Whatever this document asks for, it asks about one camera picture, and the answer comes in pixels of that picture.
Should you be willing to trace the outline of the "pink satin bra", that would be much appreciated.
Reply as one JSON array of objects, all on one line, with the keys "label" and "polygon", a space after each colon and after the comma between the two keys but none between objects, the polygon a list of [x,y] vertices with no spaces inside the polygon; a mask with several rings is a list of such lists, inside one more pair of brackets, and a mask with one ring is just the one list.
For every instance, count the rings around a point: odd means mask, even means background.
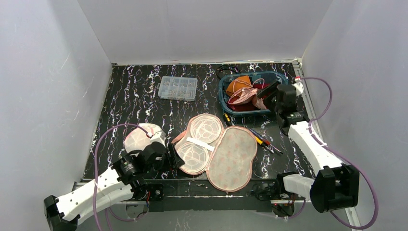
[{"label": "pink satin bra", "polygon": [[238,106],[238,105],[244,105],[247,103],[251,103],[255,108],[260,109],[260,110],[267,110],[266,106],[263,103],[262,98],[257,97],[257,91],[258,88],[255,88],[254,85],[256,83],[262,83],[262,87],[265,87],[265,80],[263,78],[257,79],[253,82],[253,86],[251,88],[242,88],[242,94],[241,96],[238,96],[238,92],[233,94],[228,100],[228,105],[229,106]]}]

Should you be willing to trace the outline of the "floral pink laundry bag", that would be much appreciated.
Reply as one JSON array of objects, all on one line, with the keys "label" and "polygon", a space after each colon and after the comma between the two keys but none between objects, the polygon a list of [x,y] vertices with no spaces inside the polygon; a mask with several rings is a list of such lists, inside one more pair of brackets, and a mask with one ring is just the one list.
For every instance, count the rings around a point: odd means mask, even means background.
[{"label": "floral pink laundry bag", "polygon": [[192,176],[205,174],[218,190],[236,192],[251,179],[258,143],[246,128],[226,128],[217,116],[200,114],[171,143],[184,161],[180,169]]}]

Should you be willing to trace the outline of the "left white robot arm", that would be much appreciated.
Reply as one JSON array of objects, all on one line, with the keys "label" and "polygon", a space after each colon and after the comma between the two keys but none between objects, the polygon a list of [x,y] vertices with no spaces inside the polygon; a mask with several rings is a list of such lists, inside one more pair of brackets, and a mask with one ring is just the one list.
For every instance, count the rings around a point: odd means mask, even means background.
[{"label": "left white robot arm", "polygon": [[94,180],[59,197],[44,199],[44,214],[50,230],[75,231],[80,223],[116,203],[141,200],[157,187],[148,186],[145,176],[154,171],[178,169],[185,164],[173,144],[154,141],[113,163]]}]

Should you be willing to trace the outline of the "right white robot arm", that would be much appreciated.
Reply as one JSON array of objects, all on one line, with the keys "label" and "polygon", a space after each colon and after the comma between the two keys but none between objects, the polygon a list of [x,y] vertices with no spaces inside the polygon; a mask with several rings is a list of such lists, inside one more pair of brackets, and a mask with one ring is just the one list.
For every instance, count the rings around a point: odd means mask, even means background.
[{"label": "right white robot arm", "polygon": [[355,207],[360,172],[325,149],[307,114],[297,108],[296,100],[302,93],[301,83],[278,81],[257,92],[264,106],[275,113],[280,130],[297,144],[316,174],[313,179],[295,172],[278,174],[272,191],[277,195],[297,194],[311,201],[320,213]]}]

